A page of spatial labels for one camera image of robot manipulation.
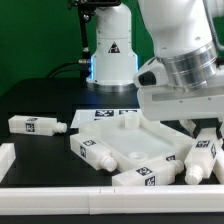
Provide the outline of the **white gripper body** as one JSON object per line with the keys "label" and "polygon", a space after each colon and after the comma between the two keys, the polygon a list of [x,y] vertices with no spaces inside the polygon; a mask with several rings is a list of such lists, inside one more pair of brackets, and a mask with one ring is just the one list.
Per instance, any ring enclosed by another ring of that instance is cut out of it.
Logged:
{"label": "white gripper body", "polygon": [[134,84],[140,109],[148,120],[224,118],[224,65],[207,87],[182,92],[168,85],[165,67],[152,58],[135,74]]}

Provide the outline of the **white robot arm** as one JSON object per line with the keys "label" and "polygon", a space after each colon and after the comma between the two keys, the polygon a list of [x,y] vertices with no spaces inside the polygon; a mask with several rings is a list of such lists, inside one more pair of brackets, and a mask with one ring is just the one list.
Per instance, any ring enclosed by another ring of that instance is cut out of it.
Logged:
{"label": "white robot arm", "polygon": [[137,66],[125,5],[97,14],[98,49],[87,85],[119,91],[135,85],[149,120],[224,118],[224,64],[213,19],[224,17],[224,0],[137,0],[154,57]]}

